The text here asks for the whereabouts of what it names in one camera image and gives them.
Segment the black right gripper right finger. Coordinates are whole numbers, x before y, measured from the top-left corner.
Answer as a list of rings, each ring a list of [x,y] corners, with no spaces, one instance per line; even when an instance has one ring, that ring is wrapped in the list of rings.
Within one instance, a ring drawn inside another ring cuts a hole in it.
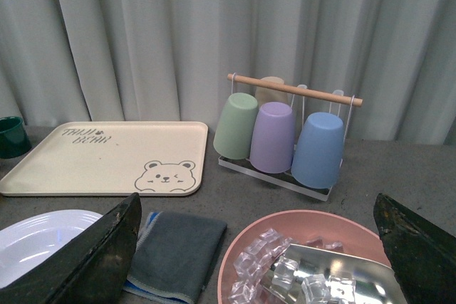
[[[455,302],[455,237],[379,193],[373,216],[408,303]]]

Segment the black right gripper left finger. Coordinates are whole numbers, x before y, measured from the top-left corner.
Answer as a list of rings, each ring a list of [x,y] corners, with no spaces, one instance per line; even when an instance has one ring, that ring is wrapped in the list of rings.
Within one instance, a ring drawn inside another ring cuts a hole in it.
[[[131,194],[43,263],[1,289],[2,303],[117,303],[142,218]]]

